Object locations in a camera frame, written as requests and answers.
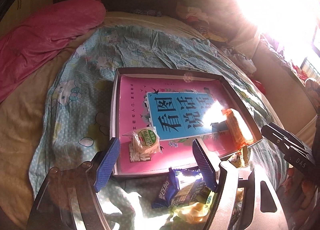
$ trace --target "cushion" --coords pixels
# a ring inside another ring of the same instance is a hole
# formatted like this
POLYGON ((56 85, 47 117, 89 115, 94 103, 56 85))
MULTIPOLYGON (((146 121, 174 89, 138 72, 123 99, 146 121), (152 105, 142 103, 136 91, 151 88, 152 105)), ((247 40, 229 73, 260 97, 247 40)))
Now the cushion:
POLYGON ((106 9, 96 0, 68 0, 32 14, 0 39, 0 103, 25 78, 76 36, 100 25, 106 9))

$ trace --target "snack wrapper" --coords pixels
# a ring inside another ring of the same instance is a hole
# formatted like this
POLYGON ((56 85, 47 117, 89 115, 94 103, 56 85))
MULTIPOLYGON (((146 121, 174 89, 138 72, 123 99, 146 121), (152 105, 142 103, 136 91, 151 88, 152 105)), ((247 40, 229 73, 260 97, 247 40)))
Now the snack wrapper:
POLYGON ((189 224, 206 222, 209 216, 210 207, 216 197, 217 194, 211 191, 205 204, 196 202, 190 206, 174 207, 172 208, 172 211, 176 216, 189 224))
POLYGON ((151 154, 161 152, 160 138, 154 126, 140 128, 124 135, 132 137, 129 149, 130 160, 133 162, 149 160, 151 154))
POLYGON ((161 207, 169 207, 171 199, 178 193, 179 189, 177 186, 176 178, 174 175, 174 171, 169 168, 169 173, 167 178, 165 179, 162 188, 151 204, 152 208, 161 208, 161 207))
POLYGON ((249 127, 243 120, 241 114, 235 109, 224 109, 222 113, 226 116, 226 123, 230 130, 230 133, 235 141, 237 150, 246 145, 253 143, 253 136, 249 127))
POLYGON ((152 208, 176 207, 206 202, 209 189, 205 186, 200 170, 169 168, 168 176, 152 208))

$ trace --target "book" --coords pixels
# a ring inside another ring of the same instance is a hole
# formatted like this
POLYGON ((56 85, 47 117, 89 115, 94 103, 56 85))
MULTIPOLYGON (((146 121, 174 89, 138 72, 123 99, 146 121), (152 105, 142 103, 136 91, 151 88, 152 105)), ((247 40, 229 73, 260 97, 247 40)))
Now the book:
POLYGON ((224 157, 236 152, 222 114, 233 102, 219 80, 120 77, 117 162, 119 175, 148 175, 167 172, 169 167, 196 166, 192 141, 201 138, 210 151, 224 157), (137 160, 130 132, 155 126, 162 153, 137 160))

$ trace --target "screw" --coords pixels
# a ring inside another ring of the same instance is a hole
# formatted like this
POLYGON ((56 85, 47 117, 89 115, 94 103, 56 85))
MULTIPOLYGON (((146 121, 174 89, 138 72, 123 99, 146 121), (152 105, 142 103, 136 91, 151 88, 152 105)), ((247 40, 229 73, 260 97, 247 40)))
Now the screw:
POLYGON ((83 163, 81 164, 81 166, 82 166, 83 168, 89 168, 89 167, 91 166, 91 162, 83 162, 83 163))
POLYGON ((57 167, 52 167, 50 169, 50 173, 54 174, 54 173, 57 173, 58 172, 58 168, 57 167))

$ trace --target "light blue bedsheet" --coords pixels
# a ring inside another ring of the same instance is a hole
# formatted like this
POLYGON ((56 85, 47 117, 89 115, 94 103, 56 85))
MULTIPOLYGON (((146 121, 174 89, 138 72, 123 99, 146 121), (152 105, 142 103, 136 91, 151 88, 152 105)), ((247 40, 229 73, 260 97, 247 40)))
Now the light blue bedsheet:
MULTIPOLYGON (((219 56, 209 41, 186 39, 140 26, 98 29, 69 58, 47 94, 44 130, 33 156, 29 178, 36 196, 52 166, 61 170, 91 160, 109 138, 112 85, 119 67, 158 67, 223 75, 234 87, 259 128, 273 121, 251 85, 219 56)), ((287 163, 269 141, 251 148, 250 162, 265 169, 275 189, 287 163)), ((179 218, 169 221, 169 209, 152 210, 163 176, 110 180, 98 194, 112 227, 120 229, 201 229, 179 218)))

